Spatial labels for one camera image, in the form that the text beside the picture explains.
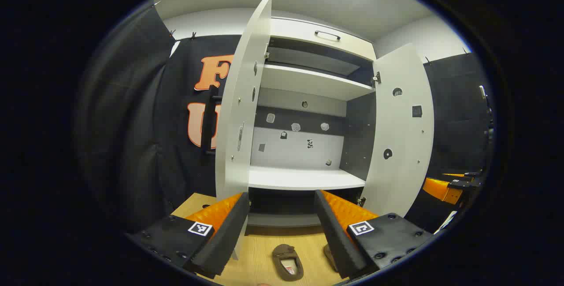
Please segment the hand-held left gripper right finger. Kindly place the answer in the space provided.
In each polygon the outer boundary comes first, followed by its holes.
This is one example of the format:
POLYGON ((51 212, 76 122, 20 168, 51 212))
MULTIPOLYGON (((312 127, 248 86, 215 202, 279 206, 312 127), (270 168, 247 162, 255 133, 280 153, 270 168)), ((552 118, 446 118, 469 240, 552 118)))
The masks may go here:
POLYGON ((378 216, 326 190, 315 191, 314 210, 343 279, 385 269, 433 236, 394 212, 378 216))

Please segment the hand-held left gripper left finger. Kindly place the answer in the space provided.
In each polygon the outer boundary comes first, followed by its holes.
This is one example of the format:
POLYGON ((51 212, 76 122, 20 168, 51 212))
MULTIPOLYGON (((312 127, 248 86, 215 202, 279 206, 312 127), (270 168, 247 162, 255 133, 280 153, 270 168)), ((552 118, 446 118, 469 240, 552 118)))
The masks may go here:
POLYGON ((189 216, 165 216, 128 238, 173 267, 214 279, 232 257, 249 209, 242 192, 189 216))

